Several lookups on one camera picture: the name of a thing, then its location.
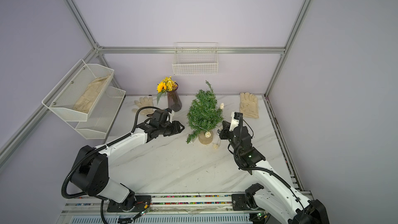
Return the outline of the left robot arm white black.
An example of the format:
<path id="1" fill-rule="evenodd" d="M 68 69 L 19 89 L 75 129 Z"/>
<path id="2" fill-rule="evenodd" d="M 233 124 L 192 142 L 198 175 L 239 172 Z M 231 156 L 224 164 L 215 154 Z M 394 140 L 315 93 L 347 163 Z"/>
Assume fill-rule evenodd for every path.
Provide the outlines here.
<path id="1" fill-rule="evenodd" d="M 154 111 L 140 123 L 139 114 L 147 107 L 142 107 L 135 114 L 132 130 L 124 136 L 104 145 L 82 147 L 74 164 L 61 186 L 61 195 L 65 199 L 81 196 L 110 200 L 123 211 L 129 211 L 137 205 L 135 192 L 109 176 L 109 166 L 133 149 L 163 136 L 180 134 L 184 129 L 179 121 L 173 120 L 174 111 L 170 108 L 152 107 Z"/>

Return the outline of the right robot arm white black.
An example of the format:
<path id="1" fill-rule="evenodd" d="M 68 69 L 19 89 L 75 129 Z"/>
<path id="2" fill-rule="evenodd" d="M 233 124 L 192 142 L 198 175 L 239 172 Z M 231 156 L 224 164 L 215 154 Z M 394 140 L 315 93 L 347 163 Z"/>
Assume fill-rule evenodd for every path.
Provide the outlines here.
<path id="1" fill-rule="evenodd" d="M 219 133 L 221 140 L 229 141 L 238 168 L 257 180 L 245 190 L 243 206 L 251 210 L 261 208 L 282 224 L 328 224 L 325 206 L 284 180 L 253 146 L 249 130 L 243 113 L 233 112 L 231 121 L 223 121 Z"/>

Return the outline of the small green christmas tree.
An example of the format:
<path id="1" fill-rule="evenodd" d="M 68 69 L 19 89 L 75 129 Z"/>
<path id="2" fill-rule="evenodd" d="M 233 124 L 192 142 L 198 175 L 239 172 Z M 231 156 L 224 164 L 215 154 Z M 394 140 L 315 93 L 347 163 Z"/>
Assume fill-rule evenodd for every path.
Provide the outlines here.
<path id="1" fill-rule="evenodd" d="M 223 109 L 210 82 L 206 81 L 207 90 L 200 89 L 193 99 L 187 113 L 188 126 L 191 132 L 186 143 L 193 142 L 201 132 L 210 132 L 223 121 Z"/>

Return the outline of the white knit glove black cuff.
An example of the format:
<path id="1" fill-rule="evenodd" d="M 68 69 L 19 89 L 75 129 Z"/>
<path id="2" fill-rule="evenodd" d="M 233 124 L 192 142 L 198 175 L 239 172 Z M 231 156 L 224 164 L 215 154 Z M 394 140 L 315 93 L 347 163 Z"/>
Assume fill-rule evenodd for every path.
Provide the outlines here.
<path id="1" fill-rule="evenodd" d="M 140 97 L 138 101 L 134 101 L 136 108 L 132 109 L 132 112 L 137 113 L 139 109 L 143 107 L 153 106 L 153 97 L 145 96 Z M 146 108 L 139 112 L 140 115 L 151 117 L 154 113 L 154 108 Z"/>

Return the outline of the yellow sunflower bouquet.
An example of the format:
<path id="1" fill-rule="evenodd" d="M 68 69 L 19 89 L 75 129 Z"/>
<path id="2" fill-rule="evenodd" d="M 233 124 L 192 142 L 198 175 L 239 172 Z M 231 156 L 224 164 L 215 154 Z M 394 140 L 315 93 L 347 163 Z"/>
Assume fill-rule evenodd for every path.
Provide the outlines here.
<path id="1" fill-rule="evenodd" d="M 161 80 L 157 85 L 157 104 L 160 101 L 160 98 L 163 96 L 167 96 L 168 91 L 172 91 L 173 87 L 176 86 L 176 82 L 172 80 L 172 77 L 166 77 Z"/>

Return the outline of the beige glove on table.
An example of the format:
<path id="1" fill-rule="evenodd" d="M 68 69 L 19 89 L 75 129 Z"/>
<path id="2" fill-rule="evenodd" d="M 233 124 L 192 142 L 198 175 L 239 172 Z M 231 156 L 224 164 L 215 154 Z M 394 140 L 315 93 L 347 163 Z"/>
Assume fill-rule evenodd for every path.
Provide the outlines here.
<path id="1" fill-rule="evenodd" d="M 239 111 L 244 118 L 259 119 L 258 98 L 249 92 L 240 93 Z"/>

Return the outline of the beige glove in basket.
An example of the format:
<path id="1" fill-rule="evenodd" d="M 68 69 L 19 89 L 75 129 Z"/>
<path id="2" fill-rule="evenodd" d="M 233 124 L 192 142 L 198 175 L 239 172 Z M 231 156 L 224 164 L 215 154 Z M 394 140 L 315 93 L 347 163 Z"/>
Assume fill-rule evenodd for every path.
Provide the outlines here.
<path id="1" fill-rule="evenodd" d="M 83 95 L 73 106 L 73 110 L 88 114 L 108 79 L 109 76 L 99 77 L 89 83 Z"/>

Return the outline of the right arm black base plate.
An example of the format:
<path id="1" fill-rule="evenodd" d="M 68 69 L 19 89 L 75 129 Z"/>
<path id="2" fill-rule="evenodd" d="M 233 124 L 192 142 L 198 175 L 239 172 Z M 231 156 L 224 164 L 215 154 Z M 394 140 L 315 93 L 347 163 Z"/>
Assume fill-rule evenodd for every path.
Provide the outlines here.
<path id="1" fill-rule="evenodd" d="M 257 210 L 259 208 L 253 194 L 233 194 L 231 197 L 234 211 Z"/>

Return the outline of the lower white mesh wall basket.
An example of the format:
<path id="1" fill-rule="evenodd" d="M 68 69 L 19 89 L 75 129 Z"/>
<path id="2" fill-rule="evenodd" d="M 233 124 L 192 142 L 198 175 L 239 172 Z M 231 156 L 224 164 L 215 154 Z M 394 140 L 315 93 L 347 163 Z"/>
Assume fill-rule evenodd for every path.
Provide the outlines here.
<path id="1" fill-rule="evenodd" d="M 124 99 L 124 90 L 108 86 L 87 121 L 66 123 L 86 140 L 106 139 Z"/>

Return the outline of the white mesh wall basket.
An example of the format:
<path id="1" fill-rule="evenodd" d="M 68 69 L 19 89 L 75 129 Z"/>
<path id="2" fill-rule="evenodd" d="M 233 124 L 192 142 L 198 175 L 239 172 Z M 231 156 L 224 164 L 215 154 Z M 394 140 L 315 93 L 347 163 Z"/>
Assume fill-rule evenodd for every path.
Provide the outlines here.
<path id="1" fill-rule="evenodd" d="M 86 140 L 106 139 L 124 99 L 124 90 L 108 86 L 87 121 L 66 123 Z"/>
<path id="2" fill-rule="evenodd" d="M 79 60 L 70 74 L 63 77 L 64 82 L 59 82 L 42 100 L 42 105 L 65 122 L 88 121 L 113 77 L 113 69 Z M 88 109 L 82 110 L 83 96 L 88 95 L 86 91 L 92 82 L 100 82 L 101 87 L 90 97 Z"/>

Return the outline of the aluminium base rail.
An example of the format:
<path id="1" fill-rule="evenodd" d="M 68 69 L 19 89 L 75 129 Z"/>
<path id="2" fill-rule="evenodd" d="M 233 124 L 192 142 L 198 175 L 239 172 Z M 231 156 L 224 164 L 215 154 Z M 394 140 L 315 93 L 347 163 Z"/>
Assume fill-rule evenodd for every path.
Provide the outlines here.
<path id="1" fill-rule="evenodd" d="M 300 192 L 314 200 L 309 192 Z M 109 200 L 92 197 L 69 199 L 58 224 L 281 224 L 267 211 L 234 211 L 233 194 L 245 192 L 152 194 L 148 209 L 109 213 Z"/>

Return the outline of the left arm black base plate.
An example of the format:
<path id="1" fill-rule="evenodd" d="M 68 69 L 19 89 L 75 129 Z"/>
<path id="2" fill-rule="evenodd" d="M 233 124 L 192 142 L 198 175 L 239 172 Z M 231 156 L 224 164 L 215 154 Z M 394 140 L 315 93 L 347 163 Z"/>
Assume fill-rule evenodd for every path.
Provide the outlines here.
<path id="1" fill-rule="evenodd" d="M 119 213 L 119 212 L 142 212 L 149 208 L 152 197 L 150 195 L 135 195 L 134 197 L 128 197 L 124 202 L 117 203 L 110 200 L 107 212 Z"/>

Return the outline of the aluminium frame profile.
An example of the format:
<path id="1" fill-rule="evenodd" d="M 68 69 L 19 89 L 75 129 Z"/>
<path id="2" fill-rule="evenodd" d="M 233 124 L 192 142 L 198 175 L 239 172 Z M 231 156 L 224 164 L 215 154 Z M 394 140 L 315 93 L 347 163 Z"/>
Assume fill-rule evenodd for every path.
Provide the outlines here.
<path id="1" fill-rule="evenodd" d="M 287 43 L 284 47 L 97 47 L 94 41 L 93 34 L 89 31 L 87 23 L 84 21 L 83 16 L 78 9 L 74 0 L 63 0 L 65 5 L 71 12 L 73 19 L 77 22 L 79 28 L 84 33 L 89 41 L 91 50 L 84 57 L 84 62 L 90 62 L 93 58 L 99 57 L 105 66 L 108 65 L 103 57 L 104 54 L 187 54 L 194 55 L 200 53 L 208 53 L 210 51 L 217 54 L 280 54 L 281 58 L 277 63 L 276 69 L 271 77 L 271 81 L 266 88 L 265 95 L 270 95 L 272 88 L 279 76 L 279 73 L 286 61 L 291 45 L 299 32 L 300 27 L 306 17 L 310 4 L 313 0 L 304 0 L 299 14 L 294 22 L 293 28 L 289 34 Z M 45 105 L 41 105 L 15 132 L 15 134 L 7 141 L 1 148 L 1 170 L 10 163 L 12 157 L 18 149 L 23 145 L 28 136 L 42 121 L 43 117 L 47 114 L 48 109 Z"/>

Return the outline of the upper white mesh wall basket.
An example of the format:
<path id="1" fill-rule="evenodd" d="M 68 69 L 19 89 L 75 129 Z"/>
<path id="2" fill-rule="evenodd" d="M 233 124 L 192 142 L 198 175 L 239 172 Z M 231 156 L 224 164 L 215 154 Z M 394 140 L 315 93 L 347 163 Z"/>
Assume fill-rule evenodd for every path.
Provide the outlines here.
<path id="1" fill-rule="evenodd" d="M 64 82 L 59 82 L 42 100 L 42 105 L 65 122 L 88 121 L 113 77 L 113 69 L 79 60 L 70 74 L 63 77 Z M 100 82 L 101 87 L 90 97 L 88 109 L 82 110 L 83 96 L 88 95 L 86 91 L 92 82 Z"/>

